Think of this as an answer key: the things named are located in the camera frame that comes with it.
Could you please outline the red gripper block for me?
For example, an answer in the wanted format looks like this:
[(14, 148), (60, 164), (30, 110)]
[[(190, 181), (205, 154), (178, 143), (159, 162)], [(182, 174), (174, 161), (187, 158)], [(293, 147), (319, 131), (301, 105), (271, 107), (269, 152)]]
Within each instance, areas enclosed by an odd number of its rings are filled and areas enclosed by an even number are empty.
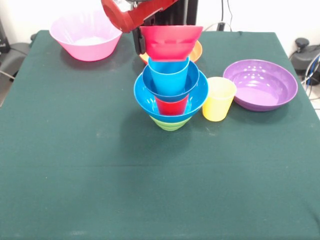
[(146, 42), (139, 26), (155, 13), (164, 11), (176, 0), (144, 0), (135, 3), (129, 10), (121, 11), (114, 0), (102, 0), (101, 4), (111, 23), (124, 33), (132, 31), (135, 52), (138, 55), (146, 52)]

